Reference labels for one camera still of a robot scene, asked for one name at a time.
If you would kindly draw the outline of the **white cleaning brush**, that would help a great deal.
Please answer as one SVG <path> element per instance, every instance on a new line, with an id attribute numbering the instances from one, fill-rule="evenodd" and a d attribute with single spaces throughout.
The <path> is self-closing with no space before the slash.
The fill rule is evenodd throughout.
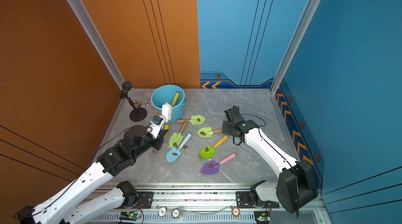
<path id="1" fill-rule="evenodd" d="M 165 123 L 168 123 L 171 119 L 172 106 L 169 103 L 162 105 L 161 116 L 164 118 Z"/>

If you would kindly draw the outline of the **green trowel yellow blue handle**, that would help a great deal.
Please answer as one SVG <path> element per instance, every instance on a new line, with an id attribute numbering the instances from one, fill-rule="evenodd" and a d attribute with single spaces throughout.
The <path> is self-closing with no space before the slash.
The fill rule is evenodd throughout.
<path id="1" fill-rule="evenodd" d="M 174 107 L 178 103 L 179 98 L 180 98 L 180 92 L 176 92 L 172 102 L 172 107 Z"/>

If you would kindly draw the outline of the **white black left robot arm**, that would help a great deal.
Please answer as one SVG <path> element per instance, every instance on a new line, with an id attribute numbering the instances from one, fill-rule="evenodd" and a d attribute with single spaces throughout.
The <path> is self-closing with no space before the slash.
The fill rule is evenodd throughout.
<path id="1" fill-rule="evenodd" d="M 135 125 L 125 131 L 123 139 L 101 154 L 83 174 L 37 206 L 25 206 L 14 217 L 21 224 L 84 224 L 114 208 L 140 207 L 137 190 L 129 181 L 89 202 L 82 201 L 98 187 L 134 165 L 149 149 L 160 150 L 168 133 L 165 125 Z"/>

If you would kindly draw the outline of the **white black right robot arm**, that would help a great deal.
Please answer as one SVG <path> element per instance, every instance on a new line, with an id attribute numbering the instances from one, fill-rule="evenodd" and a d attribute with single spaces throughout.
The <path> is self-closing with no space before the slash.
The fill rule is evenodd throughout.
<path id="1" fill-rule="evenodd" d="M 265 207 L 275 202 L 287 212 L 298 214 L 302 207 L 318 197 L 314 168 L 308 161 L 299 162 L 280 149 L 259 125 L 243 118 L 238 106 L 226 110 L 225 115 L 223 133 L 252 147 L 278 178 L 275 186 L 260 181 L 250 187 L 253 206 Z"/>

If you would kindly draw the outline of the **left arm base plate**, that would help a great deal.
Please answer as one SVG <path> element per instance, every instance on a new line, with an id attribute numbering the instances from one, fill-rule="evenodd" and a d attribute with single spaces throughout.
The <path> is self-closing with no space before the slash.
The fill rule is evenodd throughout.
<path id="1" fill-rule="evenodd" d="M 153 203 L 154 192 L 138 192 L 123 198 L 123 202 L 117 208 L 121 209 L 150 209 Z"/>

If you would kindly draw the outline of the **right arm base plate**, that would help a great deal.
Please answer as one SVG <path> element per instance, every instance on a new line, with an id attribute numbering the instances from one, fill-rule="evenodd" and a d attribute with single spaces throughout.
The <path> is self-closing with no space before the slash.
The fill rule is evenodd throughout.
<path id="1" fill-rule="evenodd" d="M 237 191 L 236 192 L 236 204 L 240 209 L 245 208 L 279 208 L 280 204 L 277 202 L 266 201 L 262 202 L 252 196 L 250 192 Z"/>

